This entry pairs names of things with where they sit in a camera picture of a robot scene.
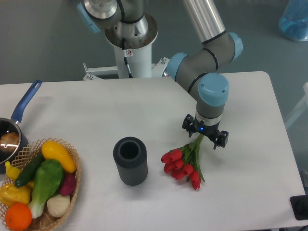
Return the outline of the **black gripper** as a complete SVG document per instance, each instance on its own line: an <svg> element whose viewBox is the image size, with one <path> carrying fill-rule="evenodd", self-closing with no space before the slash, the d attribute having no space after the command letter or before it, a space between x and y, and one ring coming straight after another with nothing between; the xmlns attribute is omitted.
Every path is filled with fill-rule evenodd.
<svg viewBox="0 0 308 231"><path fill-rule="evenodd" d="M189 138L194 133L200 133L208 137L213 143L215 150L217 147L224 148L228 142L229 133L227 131L219 131L219 117L205 118L193 117L187 114L182 123L182 128L188 132Z"/></svg>

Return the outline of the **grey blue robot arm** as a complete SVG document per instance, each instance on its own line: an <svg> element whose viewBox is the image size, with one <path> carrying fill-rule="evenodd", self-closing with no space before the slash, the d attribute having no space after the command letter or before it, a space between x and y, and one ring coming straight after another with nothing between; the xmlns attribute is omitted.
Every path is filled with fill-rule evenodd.
<svg viewBox="0 0 308 231"><path fill-rule="evenodd" d="M162 72L196 100L195 115L187 115L182 127L189 134L208 137L215 147L224 147L229 134L218 127L229 82L217 70L242 53L243 43L235 33L226 31L213 1L186 0L183 4L203 47L193 56L177 53L162 59ZM77 10L93 33L105 33L115 51L119 78L154 76L157 67L152 65L151 54L158 26L144 11L142 0L82 0Z"/></svg>

